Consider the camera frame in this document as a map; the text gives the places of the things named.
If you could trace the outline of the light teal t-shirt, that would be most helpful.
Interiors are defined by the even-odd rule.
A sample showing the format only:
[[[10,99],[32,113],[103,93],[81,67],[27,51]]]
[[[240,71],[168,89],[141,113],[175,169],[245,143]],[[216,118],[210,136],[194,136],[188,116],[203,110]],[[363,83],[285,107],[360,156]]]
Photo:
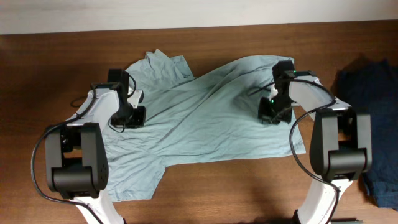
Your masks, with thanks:
[[[300,132],[287,123],[258,120],[261,95],[280,56],[255,55],[194,77],[182,56],[156,50],[130,65],[128,73],[144,92],[141,128],[103,139],[109,164],[106,186],[114,202],[149,200],[168,166],[232,159],[260,159],[305,152]]]

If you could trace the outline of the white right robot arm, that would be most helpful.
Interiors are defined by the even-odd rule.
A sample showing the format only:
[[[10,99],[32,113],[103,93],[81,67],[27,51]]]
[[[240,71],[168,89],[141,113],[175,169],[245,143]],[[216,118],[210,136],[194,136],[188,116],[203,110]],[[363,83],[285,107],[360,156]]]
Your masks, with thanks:
[[[310,71],[274,72],[273,81],[264,88],[270,95],[261,98],[259,119],[277,124],[292,111],[293,103],[305,112],[293,123],[290,134],[307,116],[313,119],[310,169],[298,158],[293,137],[289,137],[296,163],[312,178],[304,203],[290,222],[331,223],[343,193],[371,166],[370,115],[339,100]]]

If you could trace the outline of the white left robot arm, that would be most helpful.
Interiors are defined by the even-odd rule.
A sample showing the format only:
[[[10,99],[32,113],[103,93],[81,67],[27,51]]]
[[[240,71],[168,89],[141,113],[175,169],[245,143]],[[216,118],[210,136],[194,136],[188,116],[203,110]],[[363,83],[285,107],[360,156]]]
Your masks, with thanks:
[[[107,125],[142,126],[144,92],[128,83],[92,84],[76,113],[44,134],[46,178],[59,202],[77,206],[88,223],[124,223],[106,186],[109,165],[102,132]]]

